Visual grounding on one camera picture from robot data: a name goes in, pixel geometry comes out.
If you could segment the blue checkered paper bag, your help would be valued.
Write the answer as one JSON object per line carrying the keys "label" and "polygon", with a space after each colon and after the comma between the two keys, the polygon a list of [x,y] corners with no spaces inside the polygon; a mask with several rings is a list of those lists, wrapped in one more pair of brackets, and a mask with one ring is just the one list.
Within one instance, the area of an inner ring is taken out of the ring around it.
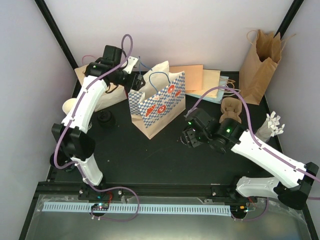
{"label": "blue checkered paper bag", "polygon": [[145,86],[128,93],[131,122],[152,139],[186,109],[185,72],[164,61],[143,75]]}

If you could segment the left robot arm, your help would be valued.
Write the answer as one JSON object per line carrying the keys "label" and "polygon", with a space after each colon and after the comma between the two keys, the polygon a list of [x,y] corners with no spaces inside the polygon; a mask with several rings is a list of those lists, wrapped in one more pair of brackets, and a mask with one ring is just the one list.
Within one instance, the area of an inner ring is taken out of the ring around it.
{"label": "left robot arm", "polygon": [[89,193],[97,200],[107,195],[108,188],[102,184],[104,176],[94,157],[95,141],[87,134],[91,117],[111,85],[139,90],[146,84],[142,76],[132,72],[140,60],[129,53],[125,58],[123,55],[123,49],[105,46],[103,56],[86,66],[82,87],[69,113],[51,129],[56,140],[53,165],[61,170],[71,165],[78,168],[83,182],[90,186]]}

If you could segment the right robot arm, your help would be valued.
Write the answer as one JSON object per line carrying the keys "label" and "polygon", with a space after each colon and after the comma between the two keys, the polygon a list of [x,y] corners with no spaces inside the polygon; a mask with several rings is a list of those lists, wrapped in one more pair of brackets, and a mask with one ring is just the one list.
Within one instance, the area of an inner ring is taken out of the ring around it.
{"label": "right robot arm", "polygon": [[299,162],[284,155],[252,136],[248,129],[232,118],[219,122],[203,109],[196,108],[186,115],[185,120],[187,127],[182,132],[181,141],[188,147],[208,144],[222,154],[233,152],[271,174],[271,177],[241,177],[227,189],[230,200],[273,198],[295,210],[304,208],[319,171],[316,164]]}

